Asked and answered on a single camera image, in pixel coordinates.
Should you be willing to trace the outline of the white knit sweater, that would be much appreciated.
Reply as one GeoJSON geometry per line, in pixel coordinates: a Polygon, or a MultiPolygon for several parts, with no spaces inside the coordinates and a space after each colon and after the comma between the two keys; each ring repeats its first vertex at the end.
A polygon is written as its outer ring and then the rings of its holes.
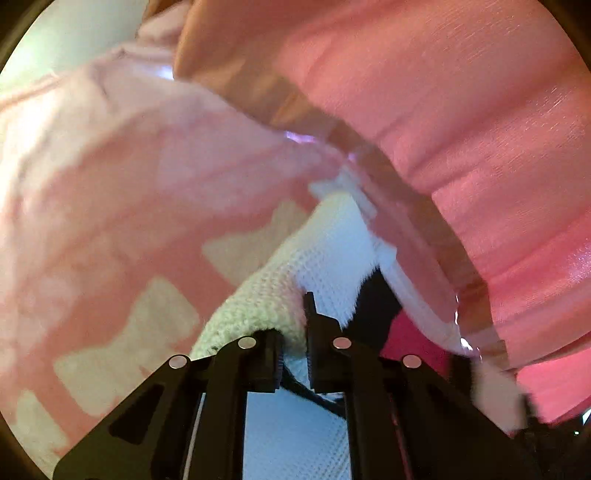
{"type": "Polygon", "coordinates": [[[211,357],[263,330],[283,336],[280,393],[257,399],[246,415],[249,478],[354,479],[345,398],[315,393],[308,378],[307,293],[343,335],[384,359],[420,357],[474,405],[474,349],[456,322],[441,321],[416,292],[396,248],[370,233],[355,199],[338,191],[216,309],[190,352],[211,357]]]}

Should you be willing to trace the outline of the pink floral bed sheet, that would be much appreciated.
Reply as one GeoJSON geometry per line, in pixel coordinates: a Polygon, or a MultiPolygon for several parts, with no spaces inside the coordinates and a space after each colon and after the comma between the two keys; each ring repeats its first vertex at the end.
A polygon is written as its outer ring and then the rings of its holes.
{"type": "Polygon", "coordinates": [[[173,78],[187,9],[1,88],[1,411],[46,475],[190,348],[341,166],[173,78]]]}

